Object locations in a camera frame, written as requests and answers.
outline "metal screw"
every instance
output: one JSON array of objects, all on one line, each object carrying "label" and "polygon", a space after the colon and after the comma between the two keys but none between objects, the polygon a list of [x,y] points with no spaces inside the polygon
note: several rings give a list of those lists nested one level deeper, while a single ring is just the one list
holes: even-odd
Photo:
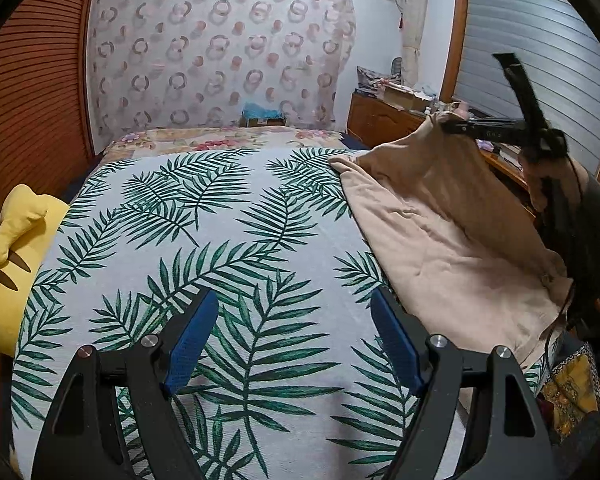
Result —
[{"label": "metal screw", "polygon": [[91,346],[91,345],[81,346],[80,348],[78,348],[78,351],[76,353],[78,354],[78,357],[85,359],[85,358],[89,357],[91,354],[93,354],[93,346]]},{"label": "metal screw", "polygon": [[158,344],[158,336],[155,334],[146,335],[140,340],[140,344],[145,348],[156,346]]},{"label": "metal screw", "polygon": [[432,335],[429,341],[431,341],[431,344],[436,348],[444,348],[449,342],[446,337],[440,334]]},{"label": "metal screw", "polygon": [[506,346],[496,346],[496,354],[503,359],[509,359],[511,357],[511,350]]}]

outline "yellow plush toy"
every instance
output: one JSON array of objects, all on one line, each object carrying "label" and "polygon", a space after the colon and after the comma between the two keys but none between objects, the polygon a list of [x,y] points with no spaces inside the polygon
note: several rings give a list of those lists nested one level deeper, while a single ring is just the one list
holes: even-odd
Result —
[{"label": "yellow plush toy", "polygon": [[33,280],[69,206],[14,187],[0,212],[0,352],[13,357]]}]

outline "wooden wardrobe door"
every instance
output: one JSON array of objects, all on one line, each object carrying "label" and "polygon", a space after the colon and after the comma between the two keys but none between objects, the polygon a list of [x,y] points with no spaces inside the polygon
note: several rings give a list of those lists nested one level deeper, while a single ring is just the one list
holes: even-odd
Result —
[{"label": "wooden wardrobe door", "polygon": [[0,30],[0,206],[60,196],[93,158],[84,81],[91,0],[24,0]]}]

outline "sheer curtain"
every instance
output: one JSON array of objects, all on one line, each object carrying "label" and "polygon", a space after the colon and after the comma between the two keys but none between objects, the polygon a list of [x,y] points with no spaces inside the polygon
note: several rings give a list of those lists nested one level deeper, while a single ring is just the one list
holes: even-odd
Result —
[{"label": "sheer curtain", "polygon": [[427,13],[427,0],[402,0],[402,83],[418,82],[420,42]]},{"label": "sheer curtain", "polygon": [[329,128],[355,35],[352,0],[93,0],[94,143],[229,126],[246,102]]}]

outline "wooden drawer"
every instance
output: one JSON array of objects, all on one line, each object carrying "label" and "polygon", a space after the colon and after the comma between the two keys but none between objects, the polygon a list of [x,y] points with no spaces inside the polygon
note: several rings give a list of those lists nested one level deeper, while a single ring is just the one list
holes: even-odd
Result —
[{"label": "wooden drawer", "polygon": [[409,135],[423,120],[377,99],[353,94],[347,129],[365,146],[372,148]]}]

